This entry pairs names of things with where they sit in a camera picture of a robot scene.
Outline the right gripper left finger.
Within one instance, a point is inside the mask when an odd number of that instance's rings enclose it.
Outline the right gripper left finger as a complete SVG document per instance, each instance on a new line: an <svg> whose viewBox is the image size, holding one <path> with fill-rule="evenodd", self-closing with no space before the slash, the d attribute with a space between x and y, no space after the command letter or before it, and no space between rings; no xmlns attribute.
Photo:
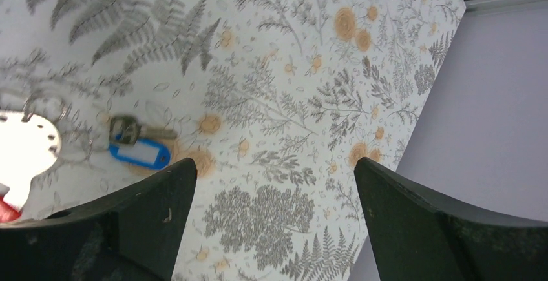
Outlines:
<svg viewBox="0 0 548 281"><path fill-rule="evenodd" d="M2 280L170 280L197 183L190 158L41 220L1 224Z"/></svg>

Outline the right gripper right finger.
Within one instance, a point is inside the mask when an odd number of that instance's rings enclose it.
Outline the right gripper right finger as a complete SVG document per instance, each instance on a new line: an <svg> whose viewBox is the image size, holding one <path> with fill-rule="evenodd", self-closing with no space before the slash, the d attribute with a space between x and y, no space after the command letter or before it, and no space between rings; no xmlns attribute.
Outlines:
<svg viewBox="0 0 548 281"><path fill-rule="evenodd" d="M546 280L547 223L462 202L370 158L355 182L381 280Z"/></svg>

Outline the blue tag key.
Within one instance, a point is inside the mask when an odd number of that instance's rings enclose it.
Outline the blue tag key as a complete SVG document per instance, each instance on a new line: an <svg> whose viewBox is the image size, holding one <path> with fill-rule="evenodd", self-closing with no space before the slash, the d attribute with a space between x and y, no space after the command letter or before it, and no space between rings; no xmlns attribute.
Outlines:
<svg viewBox="0 0 548 281"><path fill-rule="evenodd" d="M135 116L115 115L109 120L108 151L118 161L158 171L171 161L162 141L177 137L174 130L144 125Z"/></svg>

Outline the red tag keyring bundle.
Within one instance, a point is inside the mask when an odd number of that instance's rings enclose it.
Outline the red tag keyring bundle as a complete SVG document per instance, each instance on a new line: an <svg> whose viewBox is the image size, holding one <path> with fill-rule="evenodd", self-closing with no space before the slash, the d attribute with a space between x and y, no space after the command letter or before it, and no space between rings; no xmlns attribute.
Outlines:
<svg viewBox="0 0 548 281"><path fill-rule="evenodd" d="M1 91L1 222L42 219L94 199L86 104Z"/></svg>

